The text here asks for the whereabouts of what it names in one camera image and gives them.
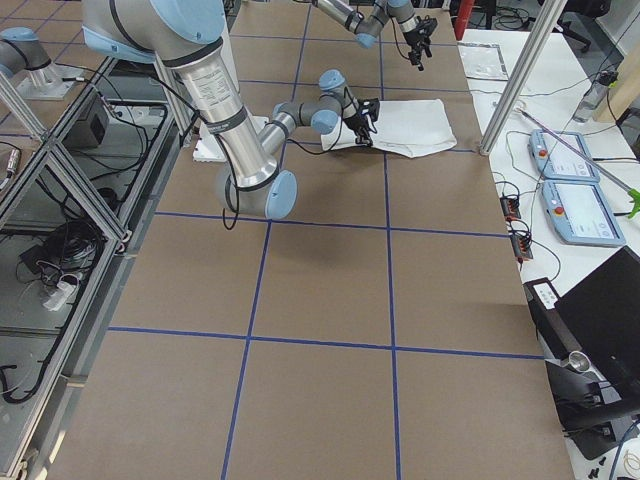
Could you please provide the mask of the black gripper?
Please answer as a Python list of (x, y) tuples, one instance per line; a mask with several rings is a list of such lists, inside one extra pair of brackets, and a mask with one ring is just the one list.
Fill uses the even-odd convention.
[[(425, 26), (406, 31), (403, 37), (412, 50), (422, 50), (427, 58), (433, 56), (430, 41), (431, 31)], [(408, 53), (409, 60), (413, 66), (420, 65), (420, 52), (410, 51)]]
[(356, 144), (371, 147), (373, 140), (369, 134), (369, 120), (367, 114), (356, 112), (350, 117), (344, 117), (346, 126), (356, 134)]

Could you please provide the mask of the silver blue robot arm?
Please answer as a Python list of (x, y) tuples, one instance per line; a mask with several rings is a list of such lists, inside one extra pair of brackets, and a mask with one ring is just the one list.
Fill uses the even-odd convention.
[(319, 0), (311, 4), (353, 33), (357, 42), (365, 48), (372, 47), (385, 25), (395, 20), (410, 47), (407, 54), (410, 63), (423, 71), (422, 54), (432, 57), (430, 36), (438, 22), (429, 16), (421, 18), (410, 1), (375, 1), (367, 17), (343, 1)]
[(317, 101), (280, 104), (256, 129), (222, 56), (226, 19), (220, 1), (86, 1), (82, 12), (91, 49), (132, 62), (160, 61), (179, 75), (227, 160), (216, 195), (234, 213), (282, 219), (291, 212), (297, 180), (274, 153), (297, 128), (327, 135), (346, 126), (357, 143), (372, 143), (379, 102), (357, 98), (335, 69), (320, 77)]

